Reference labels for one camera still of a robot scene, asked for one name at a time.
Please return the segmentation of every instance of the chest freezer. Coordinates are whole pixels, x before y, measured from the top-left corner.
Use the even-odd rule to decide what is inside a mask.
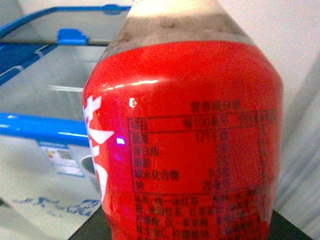
[[[55,7],[0,27],[0,198],[44,239],[101,204],[82,91],[129,9]]]

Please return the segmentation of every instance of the glass freezer lid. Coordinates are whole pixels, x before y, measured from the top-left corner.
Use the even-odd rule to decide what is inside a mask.
[[[45,9],[1,27],[0,42],[107,46],[129,9],[117,5]]]

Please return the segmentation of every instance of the nutrition facts table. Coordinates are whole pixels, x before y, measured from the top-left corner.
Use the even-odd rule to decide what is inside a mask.
[[[128,119],[140,240],[259,237],[276,123],[274,109]]]

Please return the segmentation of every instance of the white wall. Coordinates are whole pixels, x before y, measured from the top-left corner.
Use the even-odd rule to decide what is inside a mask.
[[[0,26],[20,18],[23,12],[16,0],[0,0]]]
[[[219,1],[282,76],[287,139],[295,127],[294,97],[320,52],[320,1]]]

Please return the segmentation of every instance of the freezer sticker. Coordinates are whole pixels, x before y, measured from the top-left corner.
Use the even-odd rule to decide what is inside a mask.
[[[43,141],[38,144],[58,174],[85,176],[67,145]]]
[[[90,217],[100,204],[99,200],[86,199],[83,200],[80,204],[64,206],[60,203],[60,200],[52,200],[47,197],[28,197],[24,200],[14,199],[13,202],[15,204],[28,204],[34,207],[40,207],[44,209],[49,215],[60,218],[63,218],[63,214],[65,213]]]

